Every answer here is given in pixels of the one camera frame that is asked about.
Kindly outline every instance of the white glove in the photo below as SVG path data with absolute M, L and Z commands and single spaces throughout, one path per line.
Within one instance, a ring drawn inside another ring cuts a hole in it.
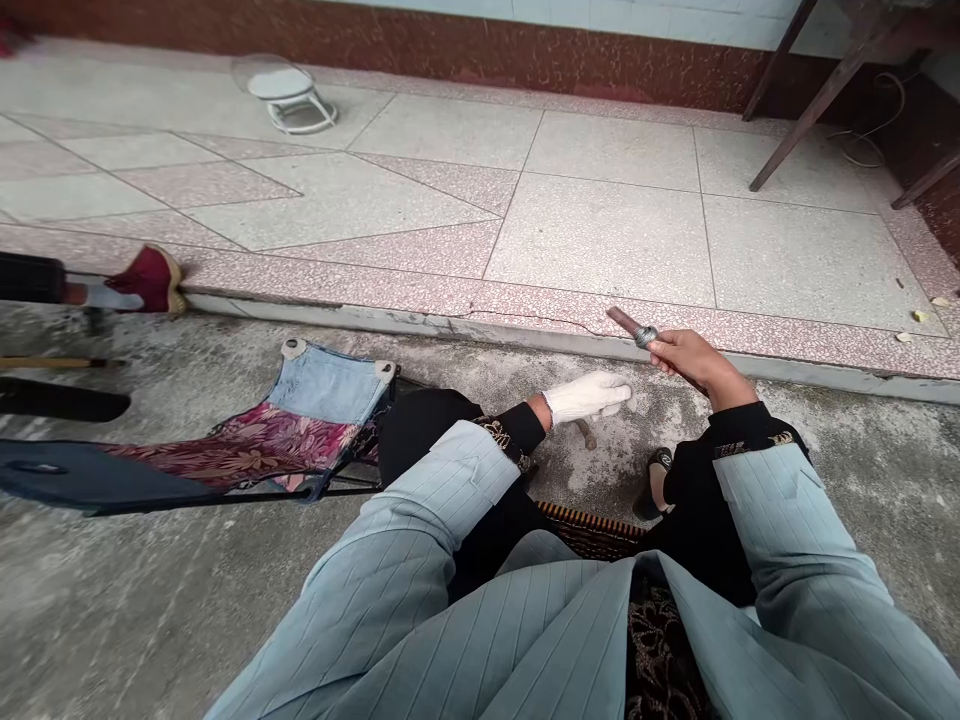
M 615 415 L 624 403 L 631 410 L 637 409 L 637 398 L 627 379 L 602 370 L 550 388 L 543 397 L 553 415 L 554 425 L 588 415 L 594 420 Z

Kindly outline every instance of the tiled floor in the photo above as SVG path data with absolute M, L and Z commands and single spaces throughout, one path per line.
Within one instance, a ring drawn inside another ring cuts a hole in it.
M 286 136 L 224 58 L 47 40 L 0 66 L 0 249 L 188 289 L 619 335 L 622 305 L 726 350 L 960 378 L 960 274 L 884 171 L 788 126 L 314 68 Z M 919 323 L 912 313 L 930 318 Z M 916 337 L 899 343 L 894 335 Z

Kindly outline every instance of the white small stool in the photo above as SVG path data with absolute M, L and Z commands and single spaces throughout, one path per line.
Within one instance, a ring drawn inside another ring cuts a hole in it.
M 276 55 L 250 55 L 234 60 L 234 81 L 262 100 L 274 127 L 288 135 L 306 135 L 336 124 L 337 109 L 324 102 L 306 70 Z

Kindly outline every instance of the red shoe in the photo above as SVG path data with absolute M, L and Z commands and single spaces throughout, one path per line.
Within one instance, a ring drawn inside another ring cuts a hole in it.
M 108 277 L 103 284 L 118 293 L 143 299 L 142 308 L 129 312 L 180 315 L 187 309 L 186 301 L 177 292 L 182 279 L 180 266 L 170 253 L 156 245 L 144 245 L 126 270 Z

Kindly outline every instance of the light blue striped blazer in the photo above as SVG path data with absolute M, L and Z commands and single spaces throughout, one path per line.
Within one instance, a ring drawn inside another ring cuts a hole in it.
M 759 624 L 660 552 L 579 560 L 545 532 L 448 607 L 452 553 L 518 477 L 461 421 L 363 506 L 207 717 L 619 719 L 643 572 L 669 583 L 724 717 L 960 718 L 960 681 L 894 607 L 799 448 L 715 467 Z

